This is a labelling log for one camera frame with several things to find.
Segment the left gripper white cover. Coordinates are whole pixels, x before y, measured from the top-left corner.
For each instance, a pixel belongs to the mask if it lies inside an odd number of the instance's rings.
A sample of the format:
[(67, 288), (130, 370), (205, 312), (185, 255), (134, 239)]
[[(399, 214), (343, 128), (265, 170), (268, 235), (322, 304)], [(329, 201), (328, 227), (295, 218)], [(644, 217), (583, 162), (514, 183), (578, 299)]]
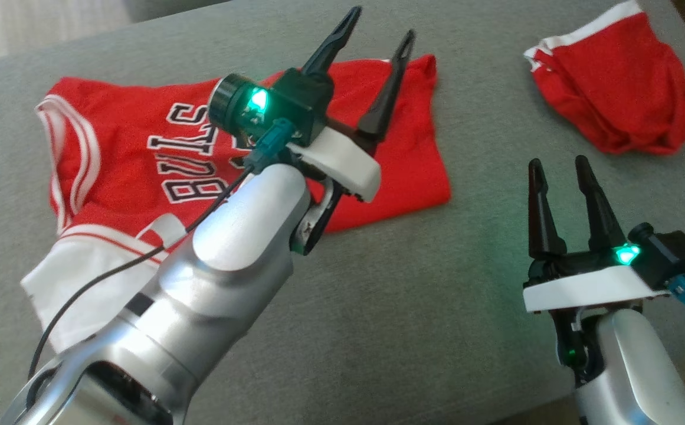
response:
[(302, 66), (266, 87), (230, 74), (213, 89), (208, 117), (219, 129), (255, 142), (242, 178), (245, 191), (208, 218), (208, 255), (307, 255), (343, 195), (371, 202), (382, 182), (372, 149), (390, 126), (416, 40), (408, 30), (387, 80), (358, 128), (335, 124), (329, 67), (348, 43), (363, 8), (350, 9)]

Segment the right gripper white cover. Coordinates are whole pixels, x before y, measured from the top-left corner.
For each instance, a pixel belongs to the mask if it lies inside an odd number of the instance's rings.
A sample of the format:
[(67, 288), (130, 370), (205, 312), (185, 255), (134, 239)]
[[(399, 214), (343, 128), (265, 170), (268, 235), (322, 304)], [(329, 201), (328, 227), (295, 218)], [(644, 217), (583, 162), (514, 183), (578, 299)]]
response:
[[(577, 384), (586, 384), (603, 371), (604, 359), (595, 341), (595, 320), (585, 322), (583, 313), (596, 308), (640, 311), (644, 299), (667, 296), (668, 291), (652, 289), (631, 268), (642, 250), (622, 247), (627, 244), (625, 234), (584, 155), (576, 157), (576, 174), (586, 202), (589, 248), (614, 248), (614, 264), (555, 279), (531, 278), (523, 288), (523, 301), (528, 312), (552, 315), (558, 360), (574, 372)], [(540, 159), (529, 161), (528, 177), (529, 256), (539, 260), (564, 256), (567, 246), (553, 221), (547, 199), (548, 182)]]

